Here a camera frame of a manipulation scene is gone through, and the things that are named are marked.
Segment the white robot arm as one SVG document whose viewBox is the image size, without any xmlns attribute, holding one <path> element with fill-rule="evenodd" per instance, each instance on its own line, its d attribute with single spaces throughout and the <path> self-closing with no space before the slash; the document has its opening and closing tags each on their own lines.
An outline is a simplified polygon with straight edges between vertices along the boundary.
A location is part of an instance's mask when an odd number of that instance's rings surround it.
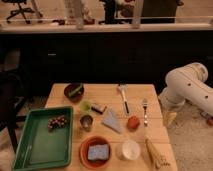
<svg viewBox="0 0 213 171">
<path fill-rule="evenodd" d="M 187 100 L 202 109 L 208 118 L 213 119 L 213 88 L 205 84 L 207 68 L 198 62 L 169 71 L 165 77 L 166 87 L 159 94 L 163 125 L 168 127 L 177 111 Z"/>
</svg>

